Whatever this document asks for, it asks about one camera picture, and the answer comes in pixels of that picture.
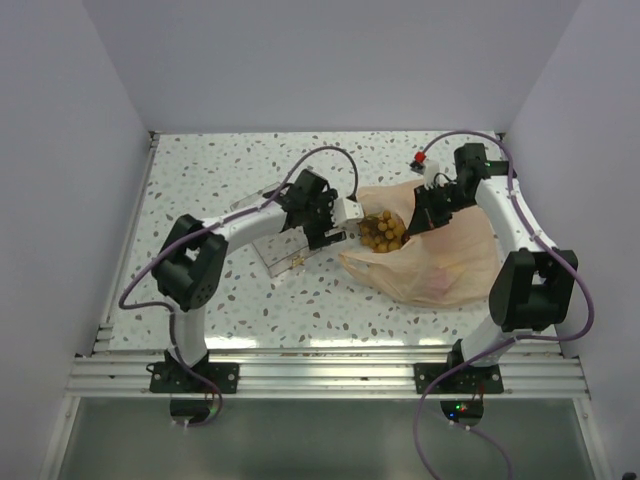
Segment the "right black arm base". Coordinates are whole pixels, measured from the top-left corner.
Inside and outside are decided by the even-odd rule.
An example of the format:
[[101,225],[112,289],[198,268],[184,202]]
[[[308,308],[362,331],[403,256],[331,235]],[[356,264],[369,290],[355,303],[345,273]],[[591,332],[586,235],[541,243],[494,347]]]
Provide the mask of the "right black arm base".
[[440,395],[502,394],[504,385],[498,365],[467,366],[454,373],[450,370],[461,362],[451,353],[446,361],[421,362],[413,365],[415,390]]

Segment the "brown longan bunch with leaves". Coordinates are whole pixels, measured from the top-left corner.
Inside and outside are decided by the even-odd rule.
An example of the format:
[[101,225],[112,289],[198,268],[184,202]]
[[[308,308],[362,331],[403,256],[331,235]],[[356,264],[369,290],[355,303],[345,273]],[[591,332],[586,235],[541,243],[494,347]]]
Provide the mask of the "brown longan bunch with leaves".
[[361,245],[374,253],[400,250],[409,239],[402,219],[388,210],[366,215],[358,228]]

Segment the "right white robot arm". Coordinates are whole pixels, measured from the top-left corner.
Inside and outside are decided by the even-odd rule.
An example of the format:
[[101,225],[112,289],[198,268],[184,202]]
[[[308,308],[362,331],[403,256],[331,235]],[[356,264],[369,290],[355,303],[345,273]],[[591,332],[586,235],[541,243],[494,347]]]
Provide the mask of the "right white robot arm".
[[414,190],[408,233],[440,229],[455,213],[477,206],[505,255],[490,289],[488,316],[454,344],[447,358],[447,384],[464,393],[480,382],[480,368],[498,364],[515,342],[541,338],[547,328],[565,320],[578,260],[528,219],[510,162],[490,160],[483,144],[466,143],[455,150],[454,163],[456,176],[449,178],[425,152],[415,154],[410,167],[423,175],[424,183]]

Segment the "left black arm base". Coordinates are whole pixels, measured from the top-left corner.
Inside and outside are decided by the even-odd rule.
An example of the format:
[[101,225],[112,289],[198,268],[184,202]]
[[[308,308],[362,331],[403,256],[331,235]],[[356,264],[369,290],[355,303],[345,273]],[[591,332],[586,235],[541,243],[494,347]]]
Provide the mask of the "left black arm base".
[[222,394],[235,394],[240,379],[240,365],[209,362],[203,359],[187,372],[169,356],[167,360],[146,365],[151,375],[149,391],[155,394],[213,393],[210,383]]

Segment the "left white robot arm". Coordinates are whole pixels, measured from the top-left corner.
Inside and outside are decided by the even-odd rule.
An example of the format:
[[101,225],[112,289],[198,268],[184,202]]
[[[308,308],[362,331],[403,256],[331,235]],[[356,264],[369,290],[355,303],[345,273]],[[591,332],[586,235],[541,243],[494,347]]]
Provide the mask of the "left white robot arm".
[[208,369],[204,338],[206,304],[215,294],[227,256],[263,237],[300,229],[311,251],[346,238],[345,228],[363,218],[354,195],[341,197],[323,177],[303,170],[292,183],[227,216],[183,215],[173,225],[151,274],[171,307],[169,356],[172,379],[185,392],[201,390]]

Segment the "orange translucent plastic bag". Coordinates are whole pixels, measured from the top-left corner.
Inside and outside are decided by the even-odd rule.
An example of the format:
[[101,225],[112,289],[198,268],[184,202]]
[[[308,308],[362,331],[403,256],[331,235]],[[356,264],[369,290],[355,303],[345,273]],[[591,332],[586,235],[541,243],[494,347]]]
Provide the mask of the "orange translucent plastic bag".
[[449,224],[410,237],[400,249],[362,247],[339,254],[358,282],[415,306],[449,308],[484,300],[500,270],[497,240],[477,206],[453,214]]

